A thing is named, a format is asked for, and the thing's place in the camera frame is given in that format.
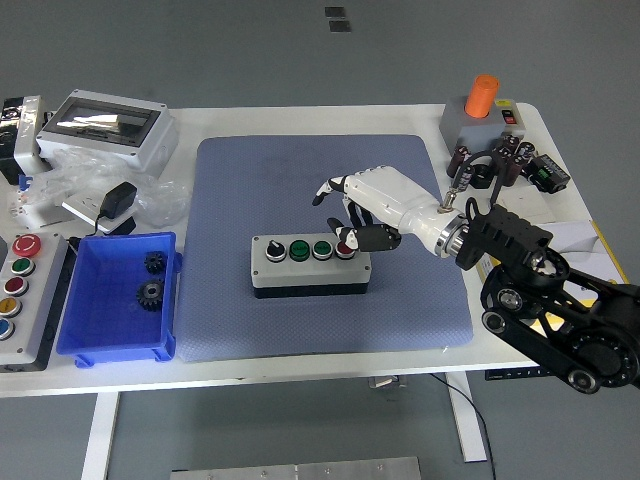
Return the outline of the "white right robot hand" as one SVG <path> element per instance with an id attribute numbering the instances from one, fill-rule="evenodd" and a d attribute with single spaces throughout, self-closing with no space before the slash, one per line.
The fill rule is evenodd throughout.
<path id="1" fill-rule="evenodd" d="M 355 174 L 334 177 L 321 186 L 312 204 L 317 206 L 334 192 L 352 225 L 330 218 L 330 229 L 348 248 L 362 252 L 390 251 L 405 234 L 416 236 L 430 253 L 445 258 L 454 235 L 465 225 L 452 209 L 441 213 L 440 202 L 419 184 L 391 166 L 379 166 Z"/>

